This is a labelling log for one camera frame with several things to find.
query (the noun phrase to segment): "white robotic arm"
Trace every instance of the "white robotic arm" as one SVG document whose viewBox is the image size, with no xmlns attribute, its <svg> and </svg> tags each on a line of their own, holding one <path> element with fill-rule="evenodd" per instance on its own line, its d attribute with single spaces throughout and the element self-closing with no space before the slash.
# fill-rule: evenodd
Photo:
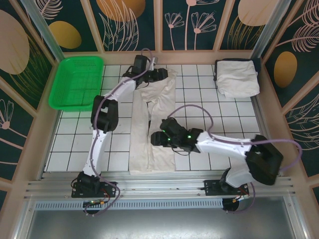
<svg viewBox="0 0 319 239">
<path fill-rule="evenodd" d="M 118 102 L 122 100 L 122 97 L 133 92 L 142 82 L 155 82 L 167 77 L 166 69 L 154 69 L 155 61 L 156 58 L 136 56 L 134 66 L 131 66 L 123 75 L 119 84 L 106 95 L 95 97 L 91 122 L 94 122 L 98 113 L 97 129 L 93 130 L 90 153 L 83 171 L 77 177 L 77 189 L 82 193 L 72 194 L 72 197 L 86 197 L 86 195 L 92 197 L 101 190 L 100 180 L 91 167 L 91 160 L 97 174 L 101 174 L 102 155 L 106 142 L 110 140 L 110 135 L 117 126 Z M 150 64 L 151 69 L 147 74 L 130 80 L 131 77 L 143 72 L 147 64 Z M 107 112 L 102 110 L 97 112 L 101 101 L 104 101 L 102 109 L 106 109 Z M 224 187 L 221 186 L 224 192 L 227 192 L 227 188 L 239 188 L 255 180 L 267 185 L 275 183 L 283 159 L 282 155 L 270 143 L 258 147 L 246 144 L 254 140 L 264 140 L 263 136 L 258 135 L 255 139 L 235 139 L 212 135 L 196 128 L 186 130 L 174 118 L 163 119 L 160 128 L 162 131 L 152 134 L 151 143 L 154 146 L 179 147 L 186 152 L 212 152 L 242 160 L 242 164 L 227 169 L 223 174 L 220 184 L 224 185 Z"/>
</svg>

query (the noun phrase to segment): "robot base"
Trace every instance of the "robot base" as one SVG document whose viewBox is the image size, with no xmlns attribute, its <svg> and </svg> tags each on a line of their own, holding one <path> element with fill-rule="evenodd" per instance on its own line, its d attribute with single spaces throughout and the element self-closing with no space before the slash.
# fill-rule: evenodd
<svg viewBox="0 0 319 239">
<path fill-rule="evenodd" d="M 75 182 L 73 184 L 71 197 L 72 198 L 105 198 L 104 190 L 110 196 L 110 198 L 115 197 L 116 189 L 107 183 L 100 182 L 100 190 L 96 194 L 92 190 L 83 189 L 83 187 L 81 187 L 81 183 Z"/>
</svg>

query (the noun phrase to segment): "black grid line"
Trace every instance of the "black grid line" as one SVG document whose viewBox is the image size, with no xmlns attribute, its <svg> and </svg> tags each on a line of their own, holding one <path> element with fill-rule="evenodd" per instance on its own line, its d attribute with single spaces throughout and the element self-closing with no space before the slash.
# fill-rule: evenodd
<svg viewBox="0 0 319 239">
<path fill-rule="evenodd" d="M 183 83 L 184 105 L 186 105 L 186 102 L 185 102 L 185 88 L 184 88 L 184 76 L 183 76 L 183 66 L 182 66 L 182 65 L 180 66 L 180 69 L 181 69 L 181 78 L 182 78 L 182 83 Z M 185 110 L 185 124 L 186 124 L 186 129 L 188 129 L 188 126 L 187 126 L 186 107 L 184 107 L 184 110 Z M 190 154 L 188 154 L 188 162 L 189 162 L 189 170 L 191 170 L 191 166 L 190 166 Z"/>
<path fill-rule="evenodd" d="M 197 88 L 186 88 L 186 89 L 188 89 L 188 90 L 191 90 L 191 89 L 199 89 L 199 92 L 200 92 L 200 100 L 201 101 L 198 101 L 198 102 L 195 102 L 195 103 L 198 103 L 198 105 L 201 105 L 201 106 L 204 106 L 204 104 L 203 103 L 216 103 L 216 102 L 218 102 L 219 103 L 219 111 L 220 111 L 220 116 L 215 116 L 216 118 L 221 118 L 221 123 L 222 123 L 222 129 L 220 130 L 220 131 L 222 131 L 223 130 L 223 133 L 214 133 L 214 134 L 216 134 L 216 135 L 223 135 L 223 136 L 225 136 L 226 135 L 226 132 L 225 132 L 225 125 L 224 125 L 224 120 L 223 119 L 225 119 L 225 118 L 239 118 L 239 122 L 240 122 L 240 124 L 241 124 L 241 132 L 227 132 L 228 134 L 231 134 L 231 133 L 241 133 L 244 137 L 245 137 L 245 134 L 244 134 L 244 130 L 243 130 L 243 125 L 242 125 L 242 120 L 243 119 L 241 119 L 242 117 L 250 117 L 250 118 L 253 118 L 253 117 L 255 117 L 255 116 L 240 116 L 239 115 L 239 109 L 238 109 L 238 105 L 237 105 L 237 102 L 251 102 L 251 100 L 248 100 L 248 99 L 245 99 L 245 100 L 241 100 L 240 98 L 239 99 L 234 99 L 233 101 L 222 101 L 222 102 L 235 102 L 236 103 L 236 107 L 237 107 L 237 112 L 238 112 L 238 116 L 223 116 L 222 114 L 221 114 L 221 107 L 220 107 L 220 99 L 219 99 L 219 97 L 220 97 L 220 95 L 219 94 L 217 94 L 217 101 L 216 100 L 214 100 L 214 101 L 203 101 L 203 94 L 202 94 L 202 89 L 207 89 L 207 90 L 216 90 L 216 93 L 218 93 L 217 91 L 218 91 L 218 89 L 217 89 L 217 85 L 216 85 L 216 82 L 214 81 L 214 84 L 215 84 L 215 88 L 213 87 L 213 86 L 210 86 L 210 85 L 208 85 L 207 83 L 205 83 L 205 85 L 203 85 L 203 86 L 209 86 L 208 88 L 206 88 L 206 87 L 204 87 L 204 88 L 202 88 L 201 87 L 201 85 L 200 85 L 200 82 L 201 82 L 201 80 L 200 80 L 200 77 L 213 77 L 214 75 L 215 75 L 215 72 L 214 72 L 214 67 L 213 67 L 213 65 L 211 65 L 211 67 L 212 67 L 212 71 L 213 71 L 213 76 L 211 76 L 211 75 L 199 75 L 199 68 L 198 68 L 198 65 L 196 65 L 196 69 L 197 69 L 197 75 L 189 75 L 189 74 L 183 74 L 183 66 L 184 67 L 187 67 L 187 65 L 178 65 L 179 66 L 179 69 L 178 69 L 178 71 L 180 71 L 180 74 L 178 75 L 179 77 L 181 77 L 181 79 L 182 79 L 182 88 L 179 86 L 178 88 L 175 88 L 175 89 L 183 89 L 183 101 L 181 101 L 181 102 L 178 102 L 178 101 L 176 101 L 176 103 L 180 103 L 181 105 L 184 103 L 184 105 L 186 105 L 186 104 L 190 104 L 191 102 L 186 102 L 186 99 L 185 99 L 185 94 L 186 94 L 186 92 L 185 92 L 185 84 L 184 84 L 184 79 L 185 79 L 185 77 L 197 77 L 197 80 L 198 80 L 198 87 Z M 104 74 L 105 74 L 105 68 L 104 68 L 104 72 L 103 72 L 103 76 L 102 76 L 102 85 L 101 85 L 101 90 L 100 90 L 100 93 L 102 93 L 103 91 L 107 91 L 107 90 L 111 90 L 111 89 L 107 89 L 108 87 L 104 87 L 103 85 L 105 84 L 105 81 L 104 80 L 107 80 L 107 78 L 114 78 L 114 77 L 118 77 L 118 82 L 120 81 L 120 79 L 121 79 L 121 76 L 120 76 L 120 72 L 123 70 L 123 67 L 122 66 L 119 66 L 118 67 L 119 68 L 119 72 L 118 72 L 118 76 L 116 76 L 116 74 L 111 74 L 110 76 L 104 76 Z M 121 102 L 121 104 L 132 104 L 133 103 L 133 100 L 132 99 L 129 99 L 129 100 L 127 100 L 127 101 L 123 101 L 123 102 Z M 188 127 L 188 124 L 187 124 L 187 118 L 202 118 L 203 120 L 204 120 L 204 127 L 205 128 L 207 128 L 208 127 L 208 122 L 206 122 L 205 121 L 205 119 L 207 119 L 207 116 L 205 115 L 205 113 L 203 112 L 203 114 L 201 115 L 201 114 L 198 114 L 199 116 L 187 116 L 186 115 L 186 108 L 184 108 L 184 113 L 185 113 L 185 116 L 178 116 L 178 117 L 175 117 L 175 118 L 185 118 L 185 120 L 184 120 L 184 122 L 186 123 L 186 128 L 187 129 L 189 129 L 189 127 Z M 76 133 L 76 131 L 77 131 L 77 128 L 79 127 L 79 119 L 89 119 L 90 118 L 90 116 L 86 116 L 86 115 L 84 115 L 84 117 L 81 117 L 81 112 L 78 112 L 78 115 L 77 115 L 78 117 L 75 117 L 75 116 L 73 116 L 73 117 L 63 117 L 63 112 L 62 112 L 62 114 L 61 114 L 61 116 L 60 116 L 60 118 L 59 118 L 59 123 L 58 123 L 58 125 L 57 125 L 57 129 L 56 129 L 56 133 L 55 133 L 55 135 L 54 135 L 54 137 L 55 137 L 55 139 L 54 139 L 54 141 L 53 141 L 53 143 L 52 143 L 52 149 L 51 149 L 51 151 L 50 151 L 50 155 L 49 155 L 49 157 L 48 157 L 48 160 L 47 160 L 47 165 L 46 165 L 46 171 L 47 171 L 47 168 L 49 167 L 49 165 L 50 165 L 50 163 L 51 163 L 51 157 L 52 157 L 52 153 L 54 152 L 54 153 L 70 153 L 70 155 L 69 155 L 69 161 L 68 161 L 68 164 L 67 164 L 67 170 L 68 170 L 68 167 L 69 167 L 69 163 L 70 163 L 70 157 L 71 157 L 71 154 L 72 153 L 89 153 L 88 151 L 73 151 L 72 150 L 72 148 L 73 148 L 73 146 L 74 146 L 74 142 L 75 142 L 75 136 L 76 135 L 91 135 L 91 133 Z M 75 127 L 75 133 L 74 134 L 68 134 L 68 133 L 58 133 L 58 131 L 59 131 L 59 128 L 60 128 L 60 124 L 61 124 L 61 119 L 77 119 L 77 123 L 76 123 L 76 127 Z M 131 119 L 132 117 L 128 117 L 128 116 L 125 116 L 125 117 L 119 117 L 119 118 L 123 118 L 123 119 Z M 112 151 L 111 150 L 111 147 L 112 147 L 112 140 L 113 140 L 113 135 L 119 135 L 119 134 L 130 134 L 130 133 L 127 133 L 127 132 L 125 132 L 125 133 L 113 133 L 112 132 L 112 134 L 110 135 L 110 143 L 108 143 L 108 145 L 110 145 L 110 148 L 108 148 L 108 149 L 104 149 L 104 152 L 107 152 L 107 153 L 109 153 L 109 155 L 108 155 L 108 157 L 109 157 L 109 161 L 108 161 L 108 165 L 107 165 L 107 170 L 109 170 L 109 165 L 110 165 L 110 161 L 111 161 L 111 153 L 117 153 L 117 152 L 125 152 L 125 153 L 128 153 L 128 155 L 129 155 L 129 157 L 130 157 L 130 151 Z M 69 151 L 69 152 L 67 152 L 67 151 L 53 151 L 53 148 L 54 148 L 54 145 L 55 145 L 55 143 L 56 143 L 56 136 L 57 135 L 73 135 L 73 141 L 72 141 L 72 145 L 71 145 L 71 150 Z M 208 159 L 209 159 L 209 165 L 210 165 L 210 170 L 214 170 L 213 168 L 213 162 L 211 161 L 211 159 L 210 159 L 210 155 L 208 154 Z M 190 171 L 190 170 L 192 170 L 192 168 L 191 168 L 191 162 L 190 162 L 190 156 L 188 155 L 188 164 L 189 164 L 189 170 L 186 170 L 186 171 Z"/>
<path fill-rule="evenodd" d="M 226 133 L 225 133 L 224 121 L 223 121 L 223 116 L 222 116 L 222 114 L 221 114 L 221 108 L 220 108 L 218 93 L 217 93 L 217 98 L 218 98 L 218 105 L 219 105 L 220 116 L 221 116 L 221 123 L 222 123 L 222 125 L 223 125 L 224 135 L 226 135 Z M 229 166 L 230 166 L 230 168 L 231 168 L 230 157 L 228 157 L 228 162 L 229 162 Z"/>
<path fill-rule="evenodd" d="M 203 105 L 203 98 L 201 96 L 201 90 L 200 90 L 200 82 L 199 82 L 199 73 L 198 73 L 198 66 L 196 65 L 196 69 L 197 69 L 197 79 L 198 79 L 198 87 L 199 87 L 199 94 L 200 94 L 200 99 L 201 99 L 201 106 L 202 108 L 204 108 L 204 105 Z M 206 124 L 205 124 L 205 115 L 204 115 L 204 111 L 202 111 L 202 114 L 203 114 L 203 120 L 204 120 L 204 129 L 206 129 Z M 208 154 L 208 160 L 209 160 L 209 168 L 211 170 L 211 163 L 210 163 L 210 156 L 209 156 L 209 153 Z"/>
</svg>

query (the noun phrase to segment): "vented metal strip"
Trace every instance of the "vented metal strip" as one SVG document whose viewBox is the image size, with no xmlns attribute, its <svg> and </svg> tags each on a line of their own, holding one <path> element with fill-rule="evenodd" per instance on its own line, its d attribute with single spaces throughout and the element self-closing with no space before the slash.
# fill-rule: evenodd
<svg viewBox="0 0 319 239">
<path fill-rule="evenodd" d="M 39 201 L 35 205 L 36 211 L 74 211 L 83 210 L 84 201 Z M 88 210 L 103 209 L 107 206 L 94 205 Z M 136 209 L 190 209 L 190 208 L 222 208 L 222 199 L 167 199 L 167 200 L 119 200 L 110 210 Z"/>
</svg>

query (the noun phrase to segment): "folded white towel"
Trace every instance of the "folded white towel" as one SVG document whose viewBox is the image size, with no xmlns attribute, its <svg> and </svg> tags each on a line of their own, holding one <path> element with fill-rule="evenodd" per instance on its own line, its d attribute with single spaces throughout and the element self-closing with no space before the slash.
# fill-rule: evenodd
<svg viewBox="0 0 319 239">
<path fill-rule="evenodd" d="M 134 91 L 130 143 L 130 174 L 175 171 L 171 148 L 152 146 L 151 135 L 160 131 L 161 120 L 175 110 L 177 72 L 168 69 L 168 78 Z"/>
<path fill-rule="evenodd" d="M 216 84 L 225 97 L 244 98 L 260 92 L 253 61 L 218 61 Z"/>
</svg>

